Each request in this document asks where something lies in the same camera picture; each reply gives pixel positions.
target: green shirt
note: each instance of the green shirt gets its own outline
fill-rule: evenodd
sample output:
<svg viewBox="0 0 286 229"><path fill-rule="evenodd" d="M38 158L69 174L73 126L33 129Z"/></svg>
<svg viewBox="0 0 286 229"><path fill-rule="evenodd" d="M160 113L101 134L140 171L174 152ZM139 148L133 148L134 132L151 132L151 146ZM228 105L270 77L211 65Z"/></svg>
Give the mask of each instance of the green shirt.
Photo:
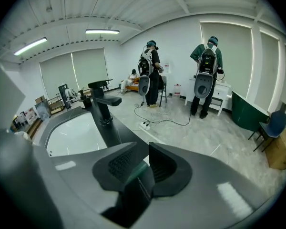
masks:
<svg viewBox="0 0 286 229"><path fill-rule="evenodd" d="M209 48L213 48L213 44L212 43L208 43L209 45ZM194 59L194 60L199 60L199 58L201 57L201 54L204 52L205 50L205 47L203 44L200 44L198 45L195 50L192 52L191 54L191 58ZM222 67L223 66L223 57L221 55L221 51L219 48L216 49L215 51L216 53L216 56L217 56L217 64L218 64L218 67Z"/></svg>

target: gray floor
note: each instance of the gray floor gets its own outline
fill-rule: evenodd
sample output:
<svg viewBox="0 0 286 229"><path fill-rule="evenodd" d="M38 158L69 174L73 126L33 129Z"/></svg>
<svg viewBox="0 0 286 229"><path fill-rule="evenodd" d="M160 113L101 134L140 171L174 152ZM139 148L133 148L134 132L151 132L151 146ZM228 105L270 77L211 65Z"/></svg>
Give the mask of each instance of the gray floor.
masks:
<svg viewBox="0 0 286 229"><path fill-rule="evenodd" d="M203 120L199 118L199 113L196 116L191 116L187 126L162 122L150 124L151 129L146 131L140 129L139 126L143 119L134 113L134 105L141 104L143 99L137 92L120 94L116 90L108 94L122 98L122 103L119 106L109 107L109 110L147 143L161 142L218 158L250 179L269 197L279 191L286 181L286 170L269 168L265 154L261 153L261 150L253 152L257 144L255 139L247 140L251 132L237 126L232 121L230 114L226 112L222 112L217 117L217 111L210 109L209 115ZM190 104L185 106L184 99L170 96L167 98L167 103L165 103L165 98L163 99L160 108L150 109L143 105L136 109L136 113L155 122L171 119L180 124L186 124L189 119ZM72 105L73 108L77 106L79 106L78 103ZM47 123L48 121L45 121L39 127L33 139L34 143L39 143Z"/></svg>

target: ceiling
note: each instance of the ceiling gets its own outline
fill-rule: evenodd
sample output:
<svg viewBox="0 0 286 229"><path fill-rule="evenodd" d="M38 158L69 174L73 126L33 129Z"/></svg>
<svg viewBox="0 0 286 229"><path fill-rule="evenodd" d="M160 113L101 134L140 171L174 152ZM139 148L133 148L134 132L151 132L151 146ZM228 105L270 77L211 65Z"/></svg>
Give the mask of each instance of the ceiling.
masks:
<svg viewBox="0 0 286 229"><path fill-rule="evenodd" d="M0 60L21 64L72 43L124 43L152 26L206 13L240 15L280 27L275 12L264 0L19 0L0 26ZM87 35L86 29L120 33ZM42 37L48 41L19 56L13 54Z"/></svg>

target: black faucet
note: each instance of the black faucet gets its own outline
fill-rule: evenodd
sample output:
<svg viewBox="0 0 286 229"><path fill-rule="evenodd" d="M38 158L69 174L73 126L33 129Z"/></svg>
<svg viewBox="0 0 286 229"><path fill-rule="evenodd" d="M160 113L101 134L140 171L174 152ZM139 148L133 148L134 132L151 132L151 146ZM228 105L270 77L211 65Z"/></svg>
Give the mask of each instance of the black faucet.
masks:
<svg viewBox="0 0 286 229"><path fill-rule="evenodd" d="M122 98L120 97L104 95L103 87L107 87L108 81L112 81L112 79L88 84L95 106L98 106L100 110L100 122L102 125L107 125L112 121L112 116L110 116L107 105L118 106L122 102Z"/></svg>

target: black chair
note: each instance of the black chair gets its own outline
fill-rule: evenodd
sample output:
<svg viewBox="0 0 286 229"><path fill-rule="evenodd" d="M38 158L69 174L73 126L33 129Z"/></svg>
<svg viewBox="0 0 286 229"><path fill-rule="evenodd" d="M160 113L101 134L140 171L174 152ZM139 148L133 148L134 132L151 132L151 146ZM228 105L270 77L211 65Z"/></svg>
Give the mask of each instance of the black chair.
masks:
<svg viewBox="0 0 286 229"><path fill-rule="evenodd" d="M275 140L283 132L283 130L286 127L286 114L281 110L275 111L271 114L270 121L268 124L260 122L260 125L262 131L260 132L260 135L256 140L260 138L263 131L267 134L267 138L264 138L263 141L255 148L255 150L253 150L253 152L256 151L269 137L271 137L272 140L262 151L264 152L265 149L270 146L273 140Z"/></svg>
<svg viewBox="0 0 286 229"><path fill-rule="evenodd" d="M161 100L160 100L159 107L161 107L163 92L165 92L165 102L167 103L167 98L166 98L166 83L167 83L167 79L166 79L166 76L161 76L161 77L162 77L162 80L163 80L163 86L162 86L162 89L158 90L158 92L161 93Z"/></svg>

